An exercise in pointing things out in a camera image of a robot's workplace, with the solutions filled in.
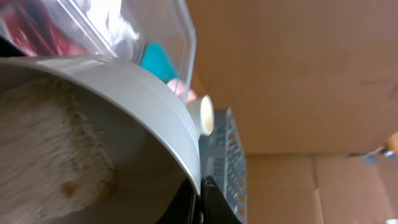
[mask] small white cylinder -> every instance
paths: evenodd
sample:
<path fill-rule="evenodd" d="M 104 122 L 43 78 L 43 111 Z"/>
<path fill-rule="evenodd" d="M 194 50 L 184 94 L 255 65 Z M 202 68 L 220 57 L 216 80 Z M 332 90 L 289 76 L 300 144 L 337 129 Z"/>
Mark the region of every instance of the small white cylinder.
<path fill-rule="evenodd" d="M 210 97 L 206 95 L 188 101 L 187 110 L 196 130 L 205 136 L 210 135 L 214 128 L 214 109 Z"/>

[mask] pink object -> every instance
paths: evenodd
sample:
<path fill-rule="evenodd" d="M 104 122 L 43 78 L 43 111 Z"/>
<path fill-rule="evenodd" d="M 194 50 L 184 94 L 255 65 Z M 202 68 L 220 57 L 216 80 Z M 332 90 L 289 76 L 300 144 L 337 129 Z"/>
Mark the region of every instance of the pink object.
<path fill-rule="evenodd" d="M 181 80 L 178 80 L 176 78 L 172 79 L 171 81 L 168 82 L 167 86 L 175 93 L 176 96 L 181 100 L 184 96 L 184 93 L 186 91 L 186 86 L 185 83 Z M 188 91 L 188 96 L 187 96 L 187 101 L 190 100 L 195 100 L 197 98 L 197 94 L 189 89 Z"/>

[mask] red object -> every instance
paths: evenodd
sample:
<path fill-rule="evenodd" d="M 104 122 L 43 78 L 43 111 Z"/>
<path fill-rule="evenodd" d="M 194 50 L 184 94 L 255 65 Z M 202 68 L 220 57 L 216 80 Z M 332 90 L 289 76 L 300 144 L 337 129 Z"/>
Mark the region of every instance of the red object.
<path fill-rule="evenodd" d="M 0 0 L 0 7 L 9 34 L 5 38 L 28 56 L 88 54 L 84 47 L 71 41 L 51 23 L 50 16 L 40 1 Z"/>

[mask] brown stain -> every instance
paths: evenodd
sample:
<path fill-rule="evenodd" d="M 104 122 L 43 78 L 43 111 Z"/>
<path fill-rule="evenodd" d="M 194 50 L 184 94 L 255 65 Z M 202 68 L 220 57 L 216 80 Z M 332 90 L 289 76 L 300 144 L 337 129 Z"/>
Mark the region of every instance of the brown stain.
<path fill-rule="evenodd" d="M 243 210 L 243 208 L 240 208 L 240 209 L 238 210 L 238 213 L 239 213 L 239 215 L 240 215 L 241 217 L 244 217 L 244 210 Z"/>
<path fill-rule="evenodd" d="M 101 198 L 109 198 L 116 191 L 116 178 L 109 181 L 104 181 Z"/>
<path fill-rule="evenodd" d="M 61 185 L 61 193 L 65 198 L 72 198 L 77 188 L 77 184 L 72 181 L 68 181 Z"/>
<path fill-rule="evenodd" d="M 244 202 L 244 196 L 243 195 L 239 195 L 239 197 L 238 197 L 238 200 L 239 200 L 239 202 Z"/>

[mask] teal object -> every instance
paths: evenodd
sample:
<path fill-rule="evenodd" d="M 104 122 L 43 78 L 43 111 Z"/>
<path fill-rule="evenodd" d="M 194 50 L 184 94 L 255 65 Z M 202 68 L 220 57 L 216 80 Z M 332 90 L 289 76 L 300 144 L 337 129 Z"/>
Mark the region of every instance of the teal object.
<path fill-rule="evenodd" d="M 373 156 L 371 154 L 366 154 L 365 156 L 363 156 L 363 159 L 364 159 L 365 163 L 369 164 L 369 165 L 374 165 L 377 163 L 376 159 L 373 158 Z"/>
<path fill-rule="evenodd" d="M 169 56 L 159 43 L 147 46 L 141 67 L 165 82 L 173 78 L 178 78 Z"/>

